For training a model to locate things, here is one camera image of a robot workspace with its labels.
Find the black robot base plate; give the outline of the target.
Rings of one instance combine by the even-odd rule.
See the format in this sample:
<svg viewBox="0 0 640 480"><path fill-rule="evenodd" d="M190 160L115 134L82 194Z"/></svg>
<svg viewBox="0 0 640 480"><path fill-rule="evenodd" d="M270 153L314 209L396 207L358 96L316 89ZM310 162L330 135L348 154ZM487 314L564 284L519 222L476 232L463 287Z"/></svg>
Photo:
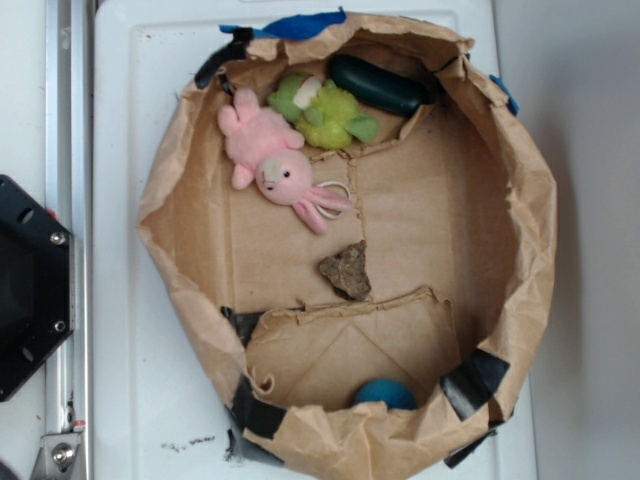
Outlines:
<svg viewBox="0 0 640 480"><path fill-rule="evenodd" d="M71 334L72 234L1 176L1 400Z"/></svg>

